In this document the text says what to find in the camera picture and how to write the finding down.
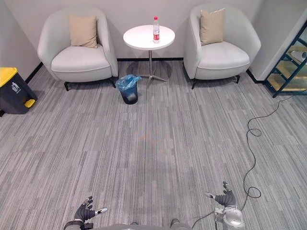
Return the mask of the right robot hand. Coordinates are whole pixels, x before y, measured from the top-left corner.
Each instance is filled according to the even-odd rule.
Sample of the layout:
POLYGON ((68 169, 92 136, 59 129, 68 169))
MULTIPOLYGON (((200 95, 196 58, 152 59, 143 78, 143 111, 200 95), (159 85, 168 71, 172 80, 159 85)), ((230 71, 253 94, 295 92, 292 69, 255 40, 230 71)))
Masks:
POLYGON ((223 181, 223 195, 214 195, 210 192, 204 192, 209 198, 214 199, 217 203, 224 207, 234 207, 237 208, 236 197, 231 189, 228 188, 228 183, 223 181))

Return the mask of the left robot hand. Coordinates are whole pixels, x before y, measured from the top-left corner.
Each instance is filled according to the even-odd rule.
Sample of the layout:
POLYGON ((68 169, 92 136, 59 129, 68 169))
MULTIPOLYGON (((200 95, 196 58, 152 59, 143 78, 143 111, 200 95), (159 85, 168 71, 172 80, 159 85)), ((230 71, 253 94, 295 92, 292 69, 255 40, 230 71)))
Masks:
POLYGON ((89 220, 97 215, 103 214, 108 210, 106 207, 97 210, 92 210, 92 207, 93 207, 93 197, 90 196, 86 198, 83 201, 83 203, 79 206, 79 208, 75 212, 74 220, 85 222, 86 220, 89 220))

